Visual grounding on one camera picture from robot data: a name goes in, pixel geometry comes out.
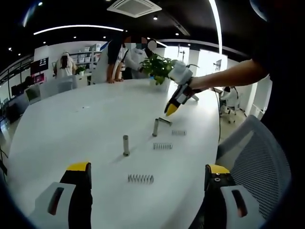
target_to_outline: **recessed ceiling light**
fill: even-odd
[[[100,29],[117,30],[117,31],[121,31],[121,32],[124,31],[122,29],[118,29],[118,28],[114,28],[114,27],[108,27],[108,26],[102,26],[102,25],[64,25],[64,26],[49,28],[49,29],[46,29],[46,30],[41,30],[41,31],[35,32],[34,35],[37,35],[37,34],[40,34],[40,33],[43,33],[43,32],[47,32],[47,31],[51,31],[51,30],[58,30],[58,29],[65,29],[65,28],[76,28],[76,27],[100,28]]]

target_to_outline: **metal rod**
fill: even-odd
[[[129,156],[129,142],[128,142],[128,135],[123,136],[123,146],[124,146],[124,156]]]
[[[157,137],[157,134],[158,134],[158,126],[159,126],[159,119],[155,119],[155,121],[154,121],[154,127],[153,127],[153,133],[152,133],[152,135],[154,136],[154,137]]]
[[[164,118],[159,118],[159,120],[160,120],[160,122],[166,123],[166,124],[168,124],[170,126],[173,124],[171,121],[168,121],[168,120],[166,120]]]
[[[199,101],[199,98],[198,98],[196,95],[193,95],[192,98],[193,98],[194,100],[196,100],[197,102]]]

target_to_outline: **coil spring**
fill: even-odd
[[[153,175],[129,174],[128,182],[153,183]]]
[[[184,131],[184,130],[173,130],[172,135],[185,136],[186,131]]]
[[[171,143],[154,143],[153,149],[172,149],[173,145]]]

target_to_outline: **curved light strip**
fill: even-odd
[[[218,43],[219,43],[219,54],[223,54],[223,39],[221,36],[221,26],[220,26],[220,19],[219,19],[219,14],[218,14],[218,10],[217,10],[217,6],[216,6],[216,2],[215,0],[209,0],[211,7],[212,7],[212,11],[214,14],[214,19],[215,19],[215,23],[216,23],[216,28],[217,28],[217,35],[218,35]]]
[[[64,26],[49,28],[49,29],[46,29],[46,30],[41,30],[41,31],[35,32],[34,35],[37,35],[37,34],[40,34],[40,33],[43,33],[43,32],[47,32],[47,31],[51,31],[51,30],[58,30],[58,29],[65,29],[65,28],[75,28],[75,27],[91,27],[91,28],[100,28],[100,29],[108,29],[108,30],[117,30],[117,31],[121,31],[121,32],[124,31],[122,29],[118,29],[118,28],[114,28],[114,27],[108,27],[108,26],[102,26],[102,25],[64,25]]]
[[[160,45],[164,46],[165,48],[168,47],[166,44],[163,44],[163,43],[161,43],[161,42],[159,42],[159,41],[156,41],[156,42],[157,42],[157,44],[160,44]]]

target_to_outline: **green leaves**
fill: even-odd
[[[173,69],[176,60],[163,58],[158,54],[154,54],[151,58],[146,58],[141,62],[143,72],[154,76],[156,85],[162,84],[165,78],[168,78],[168,73]]]

